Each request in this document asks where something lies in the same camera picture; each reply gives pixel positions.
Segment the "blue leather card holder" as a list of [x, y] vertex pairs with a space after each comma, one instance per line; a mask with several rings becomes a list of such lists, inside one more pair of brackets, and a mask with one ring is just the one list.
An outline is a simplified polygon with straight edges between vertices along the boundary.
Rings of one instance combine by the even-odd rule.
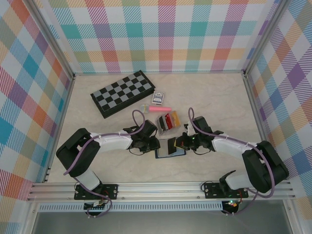
[[[158, 157], [157, 154], [158, 154], [158, 150], [155, 151], [155, 158], [156, 158], [156, 159], [161, 159], [161, 158]], [[184, 155], [186, 155], [186, 151], [183, 150], [183, 149], [177, 148], [177, 151], [176, 151], [175, 153], [169, 155], [167, 158], [175, 157], [175, 156], [184, 156]]]

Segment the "clear acrylic card organizer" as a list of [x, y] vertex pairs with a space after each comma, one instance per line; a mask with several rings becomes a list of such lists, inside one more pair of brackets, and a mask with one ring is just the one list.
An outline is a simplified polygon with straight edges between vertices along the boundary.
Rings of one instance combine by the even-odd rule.
[[173, 127], [172, 129], [167, 130], [166, 132], [162, 132], [161, 128], [159, 127], [159, 125], [158, 125], [158, 123], [157, 123], [157, 119], [158, 119], [159, 117], [160, 117], [160, 116], [158, 116], [158, 117], [156, 118], [156, 125], [157, 125], [158, 133], [159, 133], [160, 136], [161, 136], [161, 135], [167, 135], [167, 134], [174, 133], [174, 132], [176, 132], [176, 131], [178, 130], [178, 128], [180, 128], [180, 127], [178, 127], [178, 128]]

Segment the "gold card stack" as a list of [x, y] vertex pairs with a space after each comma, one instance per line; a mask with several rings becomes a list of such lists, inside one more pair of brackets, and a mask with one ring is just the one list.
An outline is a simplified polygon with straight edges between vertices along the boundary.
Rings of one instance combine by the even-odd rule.
[[171, 117], [172, 117], [174, 127], [175, 128], [180, 127], [180, 120], [176, 111], [171, 112]]

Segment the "red card stack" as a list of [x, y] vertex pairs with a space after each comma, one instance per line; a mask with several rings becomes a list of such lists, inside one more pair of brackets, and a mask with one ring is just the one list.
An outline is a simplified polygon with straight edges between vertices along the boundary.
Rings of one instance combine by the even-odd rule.
[[166, 121], [166, 124], [167, 124], [167, 128], [168, 130], [172, 129], [174, 127], [174, 122], [173, 122], [173, 119], [172, 119], [172, 116], [170, 113], [167, 113], [165, 116], [165, 121]]

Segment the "blue playing card box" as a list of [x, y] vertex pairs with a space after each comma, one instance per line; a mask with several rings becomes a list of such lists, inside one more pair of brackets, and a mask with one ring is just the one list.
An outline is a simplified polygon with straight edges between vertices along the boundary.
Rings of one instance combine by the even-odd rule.
[[162, 105], [163, 100], [164, 100], [164, 92], [161, 91], [154, 91], [153, 96], [152, 96], [152, 104], [154, 105]]

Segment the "pink toy microphone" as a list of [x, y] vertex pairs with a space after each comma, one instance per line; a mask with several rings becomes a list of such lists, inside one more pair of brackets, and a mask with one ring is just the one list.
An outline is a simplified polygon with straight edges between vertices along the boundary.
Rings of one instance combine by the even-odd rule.
[[171, 112], [172, 109], [170, 107], [152, 106], [148, 104], [142, 104], [140, 106], [140, 111], [147, 114], [151, 112]]

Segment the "black grey chessboard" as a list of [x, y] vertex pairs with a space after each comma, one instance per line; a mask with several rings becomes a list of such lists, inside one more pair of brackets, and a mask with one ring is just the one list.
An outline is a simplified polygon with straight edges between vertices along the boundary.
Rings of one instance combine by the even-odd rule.
[[90, 94], [104, 118], [152, 95], [154, 84], [140, 70]]

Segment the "small electronics board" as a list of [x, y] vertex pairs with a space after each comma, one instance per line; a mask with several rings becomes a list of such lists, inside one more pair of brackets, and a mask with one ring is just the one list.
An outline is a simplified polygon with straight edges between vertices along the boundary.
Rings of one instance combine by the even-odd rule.
[[222, 202], [222, 206], [224, 210], [238, 209], [239, 204], [240, 204], [240, 201], [237, 201], [237, 200], [228, 200], [228, 201]]
[[86, 202], [83, 205], [84, 210], [90, 210], [90, 211], [103, 211], [106, 210], [106, 202]]

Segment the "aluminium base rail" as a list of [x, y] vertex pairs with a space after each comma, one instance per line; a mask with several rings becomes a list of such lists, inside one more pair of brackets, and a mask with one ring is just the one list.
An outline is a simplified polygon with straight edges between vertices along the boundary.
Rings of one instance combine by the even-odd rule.
[[[119, 182], [117, 201], [203, 201], [201, 182]], [[76, 183], [35, 183], [29, 202], [74, 201]]]

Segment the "aluminium side frame rail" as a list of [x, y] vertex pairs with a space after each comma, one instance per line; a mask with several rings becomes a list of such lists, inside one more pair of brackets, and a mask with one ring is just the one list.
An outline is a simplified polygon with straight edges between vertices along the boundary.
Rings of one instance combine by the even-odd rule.
[[249, 102], [251, 104], [252, 112], [254, 115], [254, 119], [259, 131], [260, 139], [262, 140], [259, 143], [249, 143], [249, 145], [253, 145], [251, 150], [248, 150], [246, 153], [243, 153], [243, 161], [246, 166], [246, 170], [248, 173], [248, 177], [252, 180], [252, 184], [271, 184], [271, 178], [273, 178], [275, 184], [276, 180], [274, 178], [274, 167], [272, 168], [273, 176], [270, 176], [269, 168], [267, 164], [271, 166], [271, 159], [266, 151], [264, 150], [265, 146], [268, 146], [269, 143], [264, 141], [264, 132], [260, 121], [260, 115], [258, 113], [254, 96], [252, 94], [252, 90], [248, 79], [243, 75], [243, 82], [246, 88], [246, 92], [248, 95]]
[[70, 103], [70, 98], [74, 89], [74, 85], [75, 85], [75, 80], [76, 80], [76, 76], [74, 75], [71, 82], [70, 82], [70, 86], [69, 86], [69, 90], [68, 90], [68, 94], [66, 96], [66, 101], [64, 103], [62, 112], [61, 112], [61, 117], [60, 117], [60, 122], [59, 125], [57, 127], [57, 131], [56, 131], [56, 136], [53, 140], [53, 145], [52, 145], [52, 149], [51, 152], [49, 153], [47, 160], [45, 162], [45, 165], [43, 167], [43, 174], [40, 178], [40, 183], [44, 183], [46, 181], [46, 178], [48, 177], [48, 171], [51, 169], [52, 167], [52, 163], [54, 160], [54, 156], [57, 150], [57, 146], [58, 146], [58, 142], [59, 142], [59, 138], [60, 138], [60, 134], [63, 128], [63, 124], [64, 124], [64, 120], [66, 117], [66, 112]]

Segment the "thin aluminium frame rail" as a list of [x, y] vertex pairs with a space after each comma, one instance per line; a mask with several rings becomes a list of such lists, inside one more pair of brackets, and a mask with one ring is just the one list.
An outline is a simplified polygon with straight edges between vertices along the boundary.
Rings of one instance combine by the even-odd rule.
[[[147, 72], [143, 71], [146, 75], [160, 75], [160, 74], [243, 74], [243, 70], [216, 70], [216, 71], [153, 71]], [[126, 75], [135, 72], [113, 72], [113, 73], [75, 73], [75, 76], [108, 76], [108, 75]]]

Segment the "aluminium frame post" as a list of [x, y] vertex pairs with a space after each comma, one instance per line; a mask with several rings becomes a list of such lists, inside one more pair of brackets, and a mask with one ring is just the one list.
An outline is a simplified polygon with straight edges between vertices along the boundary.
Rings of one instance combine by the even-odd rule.
[[292, 0], [280, 0], [278, 5], [275, 8], [275, 11], [272, 13], [272, 17], [266, 24], [265, 28], [262, 30], [262, 35], [255, 47], [253, 53], [251, 54], [250, 58], [248, 59], [248, 63], [242, 70], [244, 74], [244, 79], [248, 78], [248, 75], [251, 73], [252, 69], [255, 67], [257, 61], [260, 58], [261, 53], [263, 52], [265, 46], [267, 45], [268, 41], [271, 39], [278, 23], [281, 21], [285, 11], [287, 10], [289, 4]]
[[73, 70], [71, 69], [65, 55], [63, 54], [59, 44], [57, 43], [56, 38], [54, 37], [48, 23], [44, 19], [41, 11], [37, 7], [34, 0], [23, 0], [24, 4], [30, 11], [31, 15], [34, 17], [36, 23], [38, 24], [42, 34], [44, 35], [47, 43], [51, 46], [53, 52], [55, 53], [57, 59], [59, 60], [61, 66], [64, 68], [66, 74], [70, 77], [71, 80], [75, 79]]

